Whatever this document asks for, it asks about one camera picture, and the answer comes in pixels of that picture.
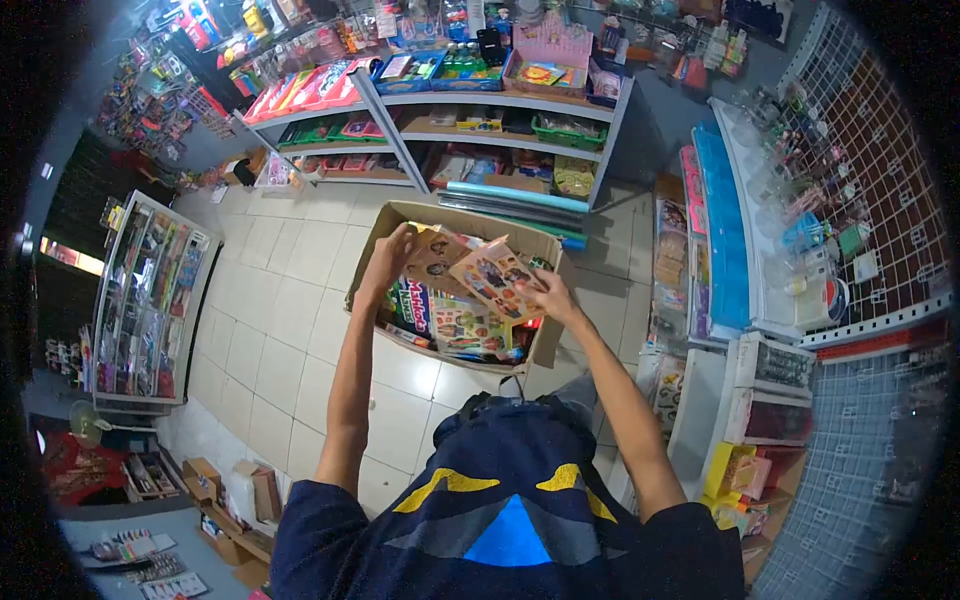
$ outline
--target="wire grid wall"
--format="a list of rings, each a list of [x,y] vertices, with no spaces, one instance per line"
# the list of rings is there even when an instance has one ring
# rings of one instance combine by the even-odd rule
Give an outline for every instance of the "wire grid wall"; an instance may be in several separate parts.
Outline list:
[[[206,97],[200,91],[198,85],[190,85],[184,92],[183,97],[187,103],[189,103],[190,107],[200,115],[200,122],[203,123],[207,129],[216,133],[217,137],[220,139],[236,137],[236,133],[230,127],[229,121],[217,112],[206,100]]]
[[[752,597],[817,600],[868,591],[921,497],[948,355],[939,347],[818,367],[804,475]]]
[[[851,301],[833,330],[945,293],[948,250],[942,202],[905,102],[854,25],[827,6],[821,10],[827,12],[822,27],[811,28],[819,37],[804,41],[809,56],[784,75],[806,92],[810,118],[828,131],[800,160],[809,168],[839,150],[839,162],[850,173],[818,217],[840,229],[856,220],[866,223],[871,232],[864,252],[875,256],[879,268],[874,278],[855,283],[856,256],[843,257],[839,276],[850,285]],[[803,120],[794,114],[790,127],[802,129]]]

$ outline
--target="sticker sheet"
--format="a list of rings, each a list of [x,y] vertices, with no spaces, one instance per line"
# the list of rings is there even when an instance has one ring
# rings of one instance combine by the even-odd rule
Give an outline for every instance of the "sticker sheet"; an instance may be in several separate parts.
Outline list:
[[[526,300],[515,288],[518,281],[544,290],[540,281],[507,247],[506,236],[497,238],[450,268],[450,273],[473,294],[514,325],[541,317],[543,308]]]

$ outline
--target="floor tile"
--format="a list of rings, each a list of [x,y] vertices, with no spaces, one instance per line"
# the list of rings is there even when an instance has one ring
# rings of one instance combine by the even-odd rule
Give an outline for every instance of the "floor tile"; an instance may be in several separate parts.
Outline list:
[[[249,215],[302,219],[310,208],[309,202],[303,198],[264,198],[255,194],[247,209]]]
[[[598,445],[597,451],[593,455],[593,467],[600,473],[600,479],[604,483],[610,479],[610,473],[613,470],[613,463],[616,462],[616,446]]]
[[[567,381],[587,372],[587,356],[582,352],[557,348],[557,359],[553,369],[546,369],[540,365],[531,365],[527,373],[527,380],[523,385],[523,393],[528,399],[535,399],[545,394],[556,392]]]
[[[423,439],[420,440],[420,452],[417,454],[417,467],[414,469],[414,476],[420,475],[426,469],[427,460],[437,450],[433,447],[433,432],[437,430],[437,425],[450,415],[456,414],[456,412],[449,406],[443,406],[436,402],[430,404],[430,415],[427,417],[426,428],[423,430]]]
[[[367,239],[370,237],[370,228],[362,228],[351,225],[344,234],[344,241],[340,244],[340,250],[337,251],[337,258],[333,261],[333,268],[330,270],[330,277],[327,279],[326,287],[332,287],[346,292],[353,282],[353,275],[357,269],[357,262],[360,260],[360,254],[367,246]]]
[[[304,222],[284,274],[314,285],[326,285],[346,230],[347,226],[339,223]]]
[[[233,283],[233,271],[237,264],[236,261],[226,260],[222,253],[217,257],[210,281],[206,284],[204,308],[213,306],[223,311],[224,305],[230,302],[229,286]]]
[[[573,264],[606,275],[627,278],[630,274],[634,212],[615,207],[591,214],[584,233],[590,237],[585,252],[573,252]]]
[[[326,404],[337,368],[319,358],[307,356],[297,394],[294,416],[321,433],[326,433]]]
[[[496,394],[500,387],[500,379],[503,377],[504,375],[499,373],[475,371],[441,363],[437,386],[433,390],[433,401],[459,410],[474,394],[480,392]],[[521,386],[525,377],[526,375],[519,377]]]
[[[230,339],[233,337],[233,327],[236,321],[222,312],[214,315],[213,333],[210,335],[210,346],[206,357],[221,369],[227,367],[227,355],[230,352]]]
[[[200,310],[200,319],[197,322],[197,335],[193,338],[193,349],[206,354],[210,350],[210,340],[213,338],[213,324],[217,320],[217,313],[209,302],[204,302]]]
[[[361,190],[347,222],[365,228],[373,227],[373,224],[376,223],[376,216],[380,214],[380,208],[388,200],[390,200],[389,197],[383,191]]]
[[[254,395],[250,421],[250,447],[267,459],[274,468],[286,470],[290,432],[294,426],[293,417],[262,397]]]
[[[635,363],[647,339],[647,318],[650,316],[650,286],[633,282],[627,294],[627,315],[617,356]]]
[[[250,228],[250,235],[247,236],[247,243],[240,252],[240,262],[257,269],[266,269],[282,228],[283,219],[256,217]]]
[[[324,288],[284,277],[276,293],[268,332],[280,342],[306,351]]]
[[[227,355],[227,374],[251,390],[256,386],[256,370],[260,365],[263,339],[264,335],[249,325],[237,322],[233,328]]]
[[[331,365],[336,365],[340,359],[340,347],[344,344],[350,323],[350,315],[344,311],[344,296],[340,290],[324,290],[307,346],[308,354],[323,358]]]
[[[373,381],[430,399],[440,374],[440,361],[403,348],[373,334]]]
[[[294,251],[294,245],[297,244],[301,229],[303,229],[303,221],[283,219],[283,227],[276,237],[274,249],[270,254],[270,260],[267,262],[267,271],[283,275],[287,270],[290,254]]]
[[[227,374],[206,356],[194,352],[190,361],[190,380],[187,382],[187,395],[198,400],[210,412],[216,412],[220,406],[220,395],[224,390]]]
[[[320,451],[324,449],[324,439],[324,434],[294,420],[287,458],[287,472],[291,479],[313,479],[320,462]]]
[[[365,509],[379,515],[387,510],[409,485],[408,473],[365,456],[360,463],[357,499]]]
[[[346,223],[359,192],[354,183],[320,183],[313,190],[304,190],[308,197],[305,218],[309,221]]]
[[[258,396],[288,415],[297,409],[297,393],[306,354],[269,335],[263,343],[260,367],[256,372]]]
[[[250,435],[250,411],[253,406],[253,392],[242,383],[227,375],[224,392],[220,397],[220,407],[215,415],[230,432],[244,444]]]
[[[630,252],[630,279],[649,285],[654,269],[654,217],[634,213],[634,243]]]
[[[219,204],[214,206],[220,211],[221,214],[236,214],[242,215],[247,212],[247,208],[250,207],[250,202],[253,200],[253,194],[255,192],[250,188],[245,188],[242,185],[231,185],[227,190],[227,193],[224,194],[224,198],[220,201]]]
[[[413,473],[430,401],[371,384],[370,436],[365,454],[381,463]]]
[[[253,217],[249,215],[227,215],[224,217],[224,249],[220,257],[225,260],[237,260],[247,244],[247,236],[253,226]]]
[[[607,346],[617,350],[627,315],[627,293],[630,281],[603,275],[586,269],[577,269],[575,294],[581,308],[593,321]],[[580,344],[569,329],[564,331],[561,346],[580,350]]]
[[[233,316],[257,331],[269,332],[283,277],[247,265],[237,265],[234,276],[236,306]]]

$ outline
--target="pink display box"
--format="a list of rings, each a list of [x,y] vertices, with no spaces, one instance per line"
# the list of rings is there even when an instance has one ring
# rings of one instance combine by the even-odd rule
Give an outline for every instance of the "pink display box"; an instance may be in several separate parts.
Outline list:
[[[586,87],[561,85],[537,85],[515,79],[515,71],[525,60],[554,62],[564,66],[583,69],[589,67],[590,51],[593,49],[593,34],[579,23],[566,26],[552,11],[548,11],[537,27],[524,29],[514,26],[514,50],[503,66],[503,86],[518,91],[586,98]]]

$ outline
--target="plastic package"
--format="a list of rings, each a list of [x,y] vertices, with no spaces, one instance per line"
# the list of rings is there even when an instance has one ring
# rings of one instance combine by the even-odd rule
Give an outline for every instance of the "plastic package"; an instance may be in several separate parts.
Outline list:
[[[231,470],[223,479],[227,490],[227,511],[230,516],[248,524],[256,523],[253,480],[235,470]]]

